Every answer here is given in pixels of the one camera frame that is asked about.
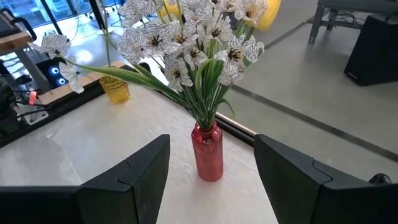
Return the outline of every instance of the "yellow vase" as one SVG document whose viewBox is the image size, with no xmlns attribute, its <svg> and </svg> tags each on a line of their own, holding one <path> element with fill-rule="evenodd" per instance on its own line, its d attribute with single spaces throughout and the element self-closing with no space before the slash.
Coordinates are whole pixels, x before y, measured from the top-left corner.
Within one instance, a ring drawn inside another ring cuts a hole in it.
<svg viewBox="0 0 398 224">
<path fill-rule="evenodd" d="M 178 6 L 177 6 L 177 5 L 171 6 L 171 5 L 169 4 L 169 1 L 168 1 L 168 0 L 164 0 L 164 3 L 165 3 L 165 4 L 163 5 L 163 8 L 160 10 L 160 15 L 161 15 L 162 17 L 167 16 L 167 12 L 166 12 L 165 7 L 167 7 L 167 10 L 169 11 L 170 15 L 173 14 L 173 15 L 175 15 L 175 16 L 177 16 L 177 17 L 180 16 L 180 10 L 178 9 Z"/>
<path fill-rule="evenodd" d="M 265 31 L 270 28 L 272 23 L 274 22 L 276 15 L 278 14 L 280 3 L 282 0 L 267 0 L 268 8 L 266 13 L 260 18 L 257 23 L 257 30 Z M 246 25 L 254 26 L 253 22 L 246 21 Z"/>
<path fill-rule="evenodd" d="M 101 84 L 105 93 L 114 104 L 124 103 L 130 99 L 129 86 L 121 80 L 104 76 L 99 79 L 99 84 Z"/>
</svg>

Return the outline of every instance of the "gray floor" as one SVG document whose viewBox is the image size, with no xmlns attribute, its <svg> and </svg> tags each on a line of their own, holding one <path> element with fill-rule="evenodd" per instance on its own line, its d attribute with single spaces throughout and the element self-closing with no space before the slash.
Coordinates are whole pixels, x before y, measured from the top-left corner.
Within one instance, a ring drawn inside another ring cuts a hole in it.
<svg viewBox="0 0 398 224">
<path fill-rule="evenodd" d="M 255 32 L 256 39 L 265 44 L 272 43 L 313 16 L 316 2 L 317 0 L 282 1 L 273 26 L 267 32 Z M 111 20 L 117 19 L 115 15 L 111 17 Z M 74 36 L 75 25 L 70 27 L 66 35 Z M 95 22 L 85 21 L 83 27 L 72 42 L 73 54 L 81 63 L 106 65 L 106 57 L 97 57 L 104 55 L 104 41 L 102 36 L 96 34 L 98 29 Z M 398 113 L 398 83 L 358 87 L 344 76 L 343 70 L 358 37 L 358 30 L 339 27 L 332 32 L 325 32 L 321 29 L 314 46 L 307 45 L 309 32 L 310 24 L 307 24 L 267 49 L 259 62 L 246 70 L 245 78 L 238 86 L 398 154 L 398 140 L 395 138 L 398 131 L 398 120 L 395 116 Z M 122 29 L 114 27 L 112 41 L 116 43 L 121 34 Z M 114 49 L 111 48 L 110 52 L 111 60 L 121 59 Z M 234 90 L 226 98 L 236 111 L 236 116 L 232 119 L 258 133 L 264 133 L 364 180 L 370 179 L 375 173 L 384 172 L 394 182 L 398 182 L 398 163 L 370 152 L 347 138 L 328 133 Z M 219 111 L 229 114 L 224 106 Z M 8 150 L 7 153 L 35 156 L 21 150 Z M 47 149 L 38 146 L 36 150 L 41 154 L 56 153 L 47 152 Z M 70 172 L 65 170 L 59 175 L 64 175 L 65 181 L 71 175 Z M 70 182 L 76 182 L 73 178 L 71 175 Z"/>
</svg>

